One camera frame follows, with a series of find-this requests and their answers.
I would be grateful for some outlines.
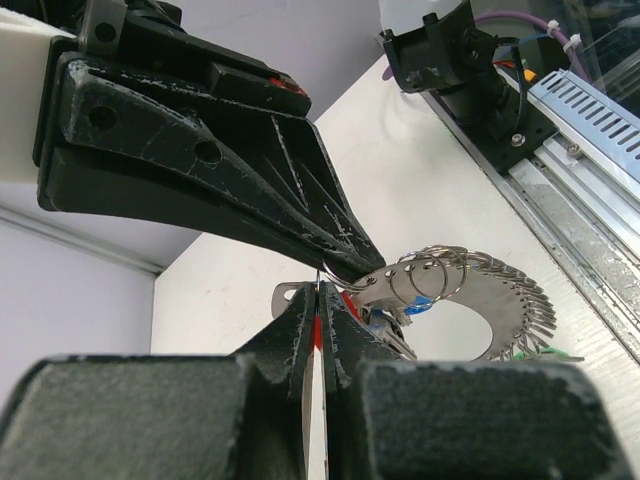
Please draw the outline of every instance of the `white foam block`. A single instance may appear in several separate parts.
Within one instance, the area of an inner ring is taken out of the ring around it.
[[[0,8],[0,181],[35,183],[33,143],[49,43],[71,36],[46,23]]]

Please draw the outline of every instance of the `metal ring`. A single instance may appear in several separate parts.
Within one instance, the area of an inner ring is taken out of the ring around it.
[[[389,275],[389,277],[387,277],[387,279],[389,280],[389,286],[391,287],[391,292],[393,292],[395,297],[398,300],[400,300],[402,303],[404,303],[407,307],[415,307],[416,305],[413,302],[407,302],[404,298],[402,298],[400,295],[398,295],[398,292],[396,291],[396,287],[393,286],[393,277],[396,276],[396,271],[391,269],[388,272],[385,272],[385,277],[386,277],[387,273],[390,273],[390,275]]]
[[[440,290],[440,293],[438,294],[437,297],[431,297],[430,295],[427,295],[426,293],[424,293],[422,290],[420,290],[418,288],[418,286],[416,285],[415,280],[413,279],[413,270],[411,270],[409,272],[409,281],[411,282],[411,286],[413,288],[415,288],[416,292],[418,292],[420,295],[422,295],[423,297],[428,298],[429,300],[431,300],[431,303],[434,304],[436,302],[439,302],[440,300],[442,300],[442,295],[444,295],[444,292],[447,291],[447,287],[449,286],[449,273],[447,272],[447,268],[444,266],[444,263],[442,262],[442,260],[440,260],[438,257],[434,257],[433,255],[429,255],[427,257],[420,257],[420,260],[427,260],[427,259],[433,259],[442,269],[442,275],[443,275],[443,281],[442,281],[442,289]]]
[[[327,265],[327,262],[324,260],[322,261],[322,266],[324,267],[324,274],[331,281],[331,283],[334,283],[340,288],[344,288],[345,290],[348,290],[350,292],[364,292],[369,287],[368,285],[358,286],[345,282],[331,271],[331,269]]]

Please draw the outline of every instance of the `red marking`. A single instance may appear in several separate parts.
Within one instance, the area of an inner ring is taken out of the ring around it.
[[[358,310],[353,306],[351,297],[349,297],[345,292],[342,292],[341,295],[344,303],[349,308],[351,315],[353,315],[358,321],[362,322],[360,315],[358,315]],[[313,318],[313,338],[311,339],[311,345],[322,351],[322,322],[320,321],[319,315],[316,315]]]
[[[358,320],[362,322],[360,315],[358,315],[358,310],[356,309],[356,307],[353,306],[351,297],[346,292],[342,292],[340,295],[342,295],[342,299],[344,300],[344,303],[346,303],[347,307],[349,307],[349,311],[351,312],[351,315],[353,315],[354,317],[356,317]]]
[[[322,322],[320,315],[316,315],[313,319],[313,338],[311,343],[318,350],[322,351]]]
[[[302,88],[300,88],[295,83],[283,82],[279,78],[275,78],[275,77],[270,78],[269,81],[276,87],[284,88],[285,90],[289,90],[290,92],[297,93],[298,95],[304,95],[305,97],[308,96],[307,92],[302,90]]]

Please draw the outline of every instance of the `blue wire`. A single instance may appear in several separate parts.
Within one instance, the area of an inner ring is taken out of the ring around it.
[[[533,42],[534,40],[538,40],[540,38],[545,38],[545,37],[549,37],[549,35],[547,35],[546,33],[536,33],[535,35],[524,37],[522,40],[520,40],[520,43],[518,45],[522,47],[525,43]],[[509,54],[509,51],[510,50],[507,48],[505,51],[500,53],[495,58],[495,61],[502,60],[504,57],[506,57]]]

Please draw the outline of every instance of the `white wall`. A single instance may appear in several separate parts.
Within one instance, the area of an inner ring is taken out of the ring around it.
[[[0,225],[0,406],[37,360],[149,353],[154,278]]]

